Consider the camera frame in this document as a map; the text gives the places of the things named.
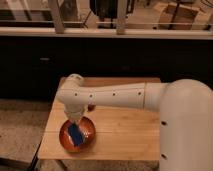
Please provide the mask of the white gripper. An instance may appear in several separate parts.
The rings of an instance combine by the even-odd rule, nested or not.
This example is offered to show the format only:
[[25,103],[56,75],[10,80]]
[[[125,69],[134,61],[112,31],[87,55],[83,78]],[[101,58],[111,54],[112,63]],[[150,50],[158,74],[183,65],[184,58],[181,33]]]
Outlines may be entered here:
[[65,113],[69,121],[78,124],[84,115],[84,111],[84,108],[67,108]]

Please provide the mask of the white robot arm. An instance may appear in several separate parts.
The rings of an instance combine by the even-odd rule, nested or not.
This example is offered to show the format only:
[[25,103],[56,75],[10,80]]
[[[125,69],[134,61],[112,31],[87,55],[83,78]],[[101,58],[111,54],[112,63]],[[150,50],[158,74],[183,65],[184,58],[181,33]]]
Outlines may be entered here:
[[86,87],[71,74],[56,97],[74,120],[87,105],[157,111],[159,171],[213,171],[213,89],[198,80]]

